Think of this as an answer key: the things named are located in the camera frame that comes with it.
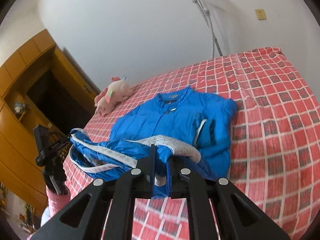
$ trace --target blue jacket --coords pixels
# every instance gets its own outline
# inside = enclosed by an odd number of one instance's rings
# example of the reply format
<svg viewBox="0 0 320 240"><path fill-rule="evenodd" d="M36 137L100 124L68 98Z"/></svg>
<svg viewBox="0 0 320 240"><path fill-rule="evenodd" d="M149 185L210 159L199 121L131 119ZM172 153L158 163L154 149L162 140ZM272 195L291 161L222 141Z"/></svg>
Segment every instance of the blue jacket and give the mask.
<svg viewBox="0 0 320 240"><path fill-rule="evenodd" d="M85 131L74 134L70 158L89 176L109 181L135 168L138 159L148 156L153 143L157 146L159 178L155 195L165 196L170 194L164 183L170 180L166 166L171 155L182 153L186 167L203 178L226 177L230 166L229 124L236 110L233 100L198 93L190 87L158 94L119 118L112 127L110 141L94 143Z"/></svg>
<svg viewBox="0 0 320 240"><path fill-rule="evenodd" d="M140 140L166 135L195 146L217 178L225 177L230 166L230 122L237 111L232 99L195 92L191 87L157 94L119 118L110 140ZM198 128L207 120L194 142Z"/></svg>

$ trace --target wall socket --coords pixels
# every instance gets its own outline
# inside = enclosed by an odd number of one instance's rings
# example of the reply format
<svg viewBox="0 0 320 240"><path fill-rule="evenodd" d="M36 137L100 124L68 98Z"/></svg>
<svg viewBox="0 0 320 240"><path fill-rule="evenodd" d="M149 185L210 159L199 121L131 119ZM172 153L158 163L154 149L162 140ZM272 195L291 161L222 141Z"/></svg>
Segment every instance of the wall socket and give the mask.
<svg viewBox="0 0 320 240"><path fill-rule="evenodd" d="M256 11L258 20L266 20L267 19L266 12L264 11L264 9L256 9L255 11Z"/></svg>

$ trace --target pink stuffed animal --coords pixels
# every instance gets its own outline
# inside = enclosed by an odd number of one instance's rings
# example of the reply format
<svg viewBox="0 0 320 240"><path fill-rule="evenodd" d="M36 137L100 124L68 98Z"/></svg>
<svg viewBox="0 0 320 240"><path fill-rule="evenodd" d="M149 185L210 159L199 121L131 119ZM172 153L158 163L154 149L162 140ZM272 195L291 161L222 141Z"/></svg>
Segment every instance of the pink stuffed animal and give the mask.
<svg viewBox="0 0 320 240"><path fill-rule="evenodd" d="M99 113L99 115L111 113L115 108L115 103L123 102L133 95L133 90L124 80L119 77L112 77L111 81L112 83L94 99L94 106L97 108L96 113Z"/></svg>

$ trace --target bed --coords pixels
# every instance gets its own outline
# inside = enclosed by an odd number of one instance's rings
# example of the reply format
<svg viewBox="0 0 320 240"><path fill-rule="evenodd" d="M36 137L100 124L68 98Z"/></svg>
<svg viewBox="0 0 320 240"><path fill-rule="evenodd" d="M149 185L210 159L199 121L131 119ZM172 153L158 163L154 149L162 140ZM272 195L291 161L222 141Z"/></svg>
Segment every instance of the bed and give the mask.
<svg viewBox="0 0 320 240"><path fill-rule="evenodd" d="M218 57L145 80L111 114L94 115L85 130L94 142L108 140L117 118L159 92L188 85L237 102L229 179L299 239L320 209L319 104L279 48ZM72 197L92 182L68 157L64 168ZM187 240L187 216L185 199L137 200L132 239Z"/></svg>

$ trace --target pink cloth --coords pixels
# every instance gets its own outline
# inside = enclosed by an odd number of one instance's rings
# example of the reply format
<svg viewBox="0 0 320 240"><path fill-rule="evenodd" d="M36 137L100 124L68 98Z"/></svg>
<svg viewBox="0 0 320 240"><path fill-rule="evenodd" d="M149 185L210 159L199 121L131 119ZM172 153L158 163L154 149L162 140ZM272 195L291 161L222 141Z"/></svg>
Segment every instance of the pink cloth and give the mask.
<svg viewBox="0 0 320 240"><path fill-rule="evenodd" d="M49 202L49 210L50 210L50 216L53 217L56 213L58 213L69 201L71 198L70 191L68 189L68 195L57 195L50 191L47 187L47 196L48 196L48 202Z"/></svg>

